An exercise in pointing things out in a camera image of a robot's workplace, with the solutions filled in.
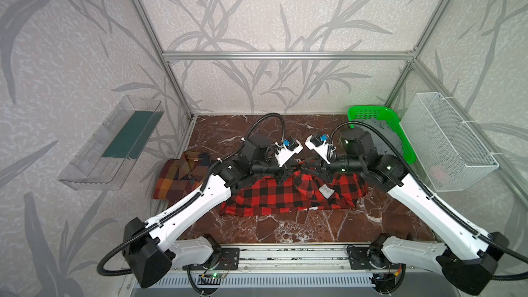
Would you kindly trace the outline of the red black plaid shirt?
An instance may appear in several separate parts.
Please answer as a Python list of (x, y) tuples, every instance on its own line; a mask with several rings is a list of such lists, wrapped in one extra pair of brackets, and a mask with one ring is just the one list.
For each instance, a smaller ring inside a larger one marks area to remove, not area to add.
[(284, 184), (264, 177), (244, 188), (221, 205), (221, 215), (266, 216), (306, 210), (339, 210), (356, 207), (368, 193), (358, 175), (337, 175), (328, 183), (312, 175), (296, 172)]

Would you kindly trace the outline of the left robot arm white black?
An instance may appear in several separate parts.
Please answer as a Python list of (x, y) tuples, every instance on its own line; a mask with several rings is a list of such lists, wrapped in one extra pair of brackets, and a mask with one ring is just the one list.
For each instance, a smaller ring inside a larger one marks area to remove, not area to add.
[(269, 144), (260, 136), (249, 137), (238, 154), (215, 162), (203, 182), (174, 206), (146, 221), (132, 219), (125, 226), (122, 255), (140, 287), (151, 287), (174, 267), (206, 263), (217, 250), (215, 242), (200, 237), (178, 243), (182, 233), (262, 177), (287, 180), (295, 165), (292, 158), (302, 148), (292, 138)]

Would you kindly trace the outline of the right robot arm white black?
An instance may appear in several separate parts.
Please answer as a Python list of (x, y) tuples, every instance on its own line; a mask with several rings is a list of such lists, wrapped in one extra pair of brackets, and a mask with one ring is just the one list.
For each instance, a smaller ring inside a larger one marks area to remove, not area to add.
[(413, 177), (405, 160), (380, 155), (365, 130), (354, 129), (353, 139), (344, 143), (346, 155), (338, 158), (329, 136), (318, 133), (306, 139), (307, 148), (321, 158), (316, 164), (319, 179), (329, 182), (339, 173), (357, 174), (404, 204), (440, 238), (427, 243), (382, 234), (370, 246), (375, 258), (440, 274), (458, 290), (478, 296), (495, 275), (507, 238), (489, 234), (445, 204)]

